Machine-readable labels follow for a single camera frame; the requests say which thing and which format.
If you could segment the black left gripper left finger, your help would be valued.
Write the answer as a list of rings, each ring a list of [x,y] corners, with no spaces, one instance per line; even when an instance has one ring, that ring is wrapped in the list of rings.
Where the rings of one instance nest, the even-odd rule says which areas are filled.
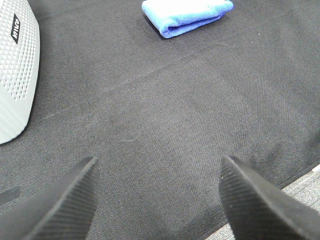
[[[96,157],[86,157],[56,183],[0,217],[2,240],[84,240],[100,194]]]

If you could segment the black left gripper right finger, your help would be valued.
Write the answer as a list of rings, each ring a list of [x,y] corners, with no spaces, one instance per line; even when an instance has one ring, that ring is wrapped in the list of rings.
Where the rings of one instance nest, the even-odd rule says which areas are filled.
[[[224,213],[237,240],[318,240],[318,211],[284,193],[235,156],[219,177]]]

